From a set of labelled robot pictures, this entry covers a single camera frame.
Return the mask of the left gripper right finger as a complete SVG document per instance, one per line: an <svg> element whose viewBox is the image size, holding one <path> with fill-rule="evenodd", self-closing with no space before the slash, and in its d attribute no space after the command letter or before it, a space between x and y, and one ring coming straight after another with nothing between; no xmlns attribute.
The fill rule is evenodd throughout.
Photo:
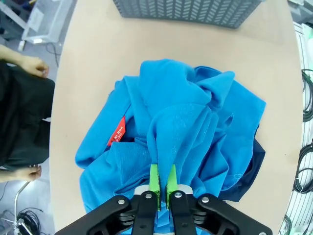
<svg viewBox="0 0 313 235"><path fill-rule="evenodd" d="M193 195L190 186L177 183L173 165L166 186L170 225L176 235L195 235L197 228L211 235L271 235L266 225L242 213L216 196Z"/></svg>

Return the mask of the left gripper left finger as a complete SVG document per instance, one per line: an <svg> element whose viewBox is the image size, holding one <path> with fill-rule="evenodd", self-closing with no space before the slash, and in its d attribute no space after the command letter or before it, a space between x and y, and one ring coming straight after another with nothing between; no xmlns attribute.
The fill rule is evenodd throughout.
<svg viewBox="0 0 313 235"><path fill-rule="evenodd" d="M96 209L59 230L58 235L152 235L161 210L158 166L150 167L149 184L138 186L131 199L116 195Z"/></svg>

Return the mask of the person's right hand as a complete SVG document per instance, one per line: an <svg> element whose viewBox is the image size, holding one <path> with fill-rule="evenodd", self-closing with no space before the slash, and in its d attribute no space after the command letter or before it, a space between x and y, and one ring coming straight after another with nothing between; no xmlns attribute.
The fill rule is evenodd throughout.
<svg viewBox="0 0 313 235"><path fill-rule="evenodd" d="M42 167L40 165L28 167L26 169L25 180L26 181L35 181L39 179L42 175Z"/></svg>

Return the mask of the person's left hand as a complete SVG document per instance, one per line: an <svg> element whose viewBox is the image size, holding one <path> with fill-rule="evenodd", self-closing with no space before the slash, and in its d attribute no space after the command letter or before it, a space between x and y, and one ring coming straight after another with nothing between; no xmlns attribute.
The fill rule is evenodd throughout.
<svg viewBox="0 0 313 235"><path fill-rule="evenodd" d="M41 78L47 78L49 73L49 66L38 57L28 57L23 68L28 73Z"/></svg>

